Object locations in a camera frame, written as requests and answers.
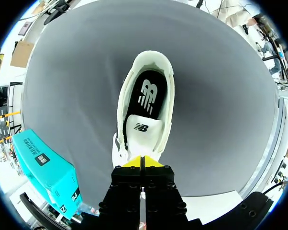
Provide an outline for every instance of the screw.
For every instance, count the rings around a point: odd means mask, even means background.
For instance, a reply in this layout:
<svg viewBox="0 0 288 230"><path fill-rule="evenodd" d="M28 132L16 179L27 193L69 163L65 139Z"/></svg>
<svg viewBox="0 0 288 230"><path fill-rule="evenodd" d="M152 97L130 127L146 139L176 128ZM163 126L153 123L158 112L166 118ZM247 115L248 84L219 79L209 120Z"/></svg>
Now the screw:
<svg viewBox="0 0 288 230"><path fill-rule="evenodd" d="M168 182L167 186L170 188L175 188L175 183L174 182Z"/></svg>
<svg viewBox="0 0 288 230"><path fill-rule="evenodd" d="M134 206L127 208L127 212L136 212L136 209Z"/></svg>
<svg viewBox="0 0 288 230"><path fill-rule="evenodd" d="M253 210L251 210L251 211L249 212L249 216L250 216L250 217L255 217L256 215L257 215L256 212L253 211Z"/></svg>
<svg viewBox="0 0 288 230"><path fill-rule="evenodd" d="M148 212L154 213L157 212L158 209L155 206L151 206L150 209L148 209Z"/></svg>
<svg viewBox="0 0 288 230"><path fill-rule="evenodd" d="M106 202L100 202L99 204L100 208L107 208L107 203Z"/></svg>
<svg viewBox="0 0 288 230"><path fill-rule="evenodd" d="M136 188L136 184L130 184L129 187L130 188Z"/></svg>
<svg viewBox="0 0 288 230"><path fill-rule="evenodd" d="M184 208L187 207L187 204L185 202L179 202L177 207L180 208L180 209L184 209Z"/></svg>
<svg viewBox="0 0 288 230"><path fill-rule="evenodd" d="M245 203L241 203L241 204L240 204L240 208L241 208L241 209L246 209L246 208L247 208L247 205L246 205Z"/></svg>
<svg viewBox="0 0 288 230"><path fill-rule="evenodd" d="M118 186L117 184L112 182L111 185L110 185L110 188L117 187L117 186Z"/></svg>

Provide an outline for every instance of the gray fabric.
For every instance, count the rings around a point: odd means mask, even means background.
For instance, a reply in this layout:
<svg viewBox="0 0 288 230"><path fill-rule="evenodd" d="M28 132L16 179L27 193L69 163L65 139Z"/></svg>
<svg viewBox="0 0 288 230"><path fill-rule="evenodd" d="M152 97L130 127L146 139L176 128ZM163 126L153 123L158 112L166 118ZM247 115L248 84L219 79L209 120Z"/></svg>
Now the gray fabric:
<svg viewBox="0 0 288 230"><path fill-rule="evenodd" d="M276 89L240 35L185 4L102 0L51 22L28 67L25 127L75 166L84 201L97 207L111 182L119 92L144 50L173 66L173 125L160 162L172 166L181 195L241 190L266 147Z"/></svg>

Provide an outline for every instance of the shoe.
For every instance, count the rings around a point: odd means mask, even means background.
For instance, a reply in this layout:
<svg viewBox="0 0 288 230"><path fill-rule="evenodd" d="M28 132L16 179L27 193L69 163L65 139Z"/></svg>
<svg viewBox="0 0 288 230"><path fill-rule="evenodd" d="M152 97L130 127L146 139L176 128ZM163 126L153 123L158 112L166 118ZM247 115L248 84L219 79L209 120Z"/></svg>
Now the shoe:
<svg viewBox="0 0 288 230"><path fill-rule="evenodd" d="M173 68L167 57L157 51L140 53L119 96L114 167L138 156L159 161L172 125L174 95Z"/></svg>
<svg viewBox="0 0 288 230"><path fill-rule="evenodd" d="M245 33L248 35L248 27L247 27L247 25L242 25L242 27L243 27Z"/></svg>

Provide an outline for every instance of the box label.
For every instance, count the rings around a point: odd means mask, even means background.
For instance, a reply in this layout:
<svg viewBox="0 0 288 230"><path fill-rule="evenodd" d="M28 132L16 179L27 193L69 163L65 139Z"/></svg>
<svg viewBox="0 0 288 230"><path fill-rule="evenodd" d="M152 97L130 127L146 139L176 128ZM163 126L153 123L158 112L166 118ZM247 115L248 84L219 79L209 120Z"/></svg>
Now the box label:
<svg viewBox="0 0 288 230"><path fill-rule="evenodd" d="M72 195L72 200L73 201L76 201L77 200L77 198L78 198L78 196L79 196L79 194L80 194L80 190L79 190L79 187L76 189L76 191L73 193L73 195Z"/></svg>
<svg viewBox="0 0 288 230"><path fill-rule="evenodd" d="M66 212L66 207L65 207L64 205L62 205L62 206L60 207L60 210L61 210L63 213L65 213L65 212Z"/></svg>
<svg viewBox="0 0 288 230"><path fill-rule="evenodd" d="M38 164L40 166L45 165L47 162L50 161L50 159L44 154L42 153L41 155L35 157L35 160L38 162Z"/></svg>
<svg viewBox="0 0 288 230"><path fill-rule="evenodd" d="M30 140L30 138L25 138L24 143L33 155L40 153L40 150L35 146L35 144Z"/></svg>

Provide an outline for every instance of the cable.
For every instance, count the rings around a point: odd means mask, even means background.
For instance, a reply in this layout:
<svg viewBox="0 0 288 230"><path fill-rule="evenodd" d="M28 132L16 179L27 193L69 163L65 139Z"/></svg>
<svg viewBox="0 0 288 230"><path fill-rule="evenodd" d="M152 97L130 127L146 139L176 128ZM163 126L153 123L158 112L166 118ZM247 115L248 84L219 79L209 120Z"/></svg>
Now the cable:
<svg viewBox="0 0 288 230"><path fill-rule="evenodd" d="M227 8L231 8L231 7L238 7L238 6L239 6L239 7L245 8L246 6L250 6L250 5L252 5L252 4L246 4L246 5L244 5L244 6L242 6L242 5L236 5L236 6L220 7L220 8L218 8L218 9L212 11L211 13L213 13L213 12L215 12L215 11L219 11L219 13L220 13L220 10L221 10L221 9L227 9Z"/></svg>
<svg viewBox="0 0 288 230"><path fill-rule="evenodd" d="M205 1L205 7L206 7L208 13L210 14L210 11L209 11L209 9L208 9L208 7L207 7L207 2L206 2L206 0L204 0L204 1Z"/></svg>
<svg viewBox="0 0 288 230"><path fill-rule="evenodd" d="M221 11L221 7L222 7L222 1L221 1L220 7L219 7L219 11L218 11L218 13L217 13L217 17L216 17L216 18L219 18L220 11Z"/></svg>
<svg viewBox="0 0 288 230"><path fill-rule="evenodd" d="M45 9L43 11L41 11L40 13L37 13L35 14L34 16L31 16L31 17L28 17L28 18L20 18L18 20L18 22L20 21L24 21L24 20L28 20L28 19L31 19L31 18L34 18L34 17L37 17L39 16L40 14L44 14L46 11L48 11L50 8L52 8L54 5L57 5L57 3L59 2L60 0L56 0L54 2L49 2L46 6L45 6Z"/></svg>
<svg viewBox="0 0 288 230"><path fill-rule="evenodd" d="M274 186L270 187L269 189L267 189L265 192L263 192L263 194L266 195L266 193L272 191L274 188L276 188L278 186L281 186L283 184L287 184L287 183L288 183L288 181L281 181L281 182L277 183L276 185L274 185Z"/></svg>

